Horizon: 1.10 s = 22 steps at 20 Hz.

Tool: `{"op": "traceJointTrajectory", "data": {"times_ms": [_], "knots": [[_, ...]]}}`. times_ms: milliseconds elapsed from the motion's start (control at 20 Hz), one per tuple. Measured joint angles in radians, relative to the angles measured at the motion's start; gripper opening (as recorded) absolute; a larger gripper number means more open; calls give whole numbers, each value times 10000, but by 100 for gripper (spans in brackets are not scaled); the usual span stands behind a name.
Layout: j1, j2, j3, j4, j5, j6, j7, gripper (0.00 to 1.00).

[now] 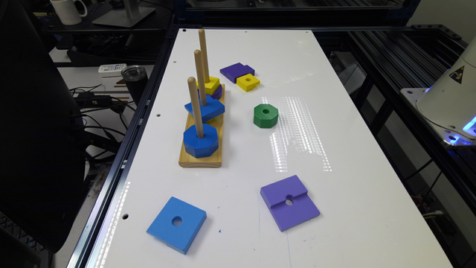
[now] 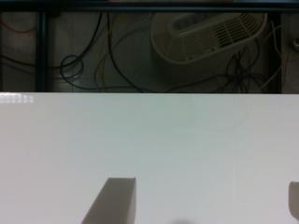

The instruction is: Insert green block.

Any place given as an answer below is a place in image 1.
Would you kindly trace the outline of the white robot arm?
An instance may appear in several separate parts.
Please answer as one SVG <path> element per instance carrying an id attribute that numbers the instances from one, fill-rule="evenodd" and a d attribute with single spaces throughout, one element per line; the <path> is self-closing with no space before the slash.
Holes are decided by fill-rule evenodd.
<path id="1" fill-rule="evenodd" d="M 400 92 L 444 144 L 475 145 L 475 41 L 432 86 Z"/>

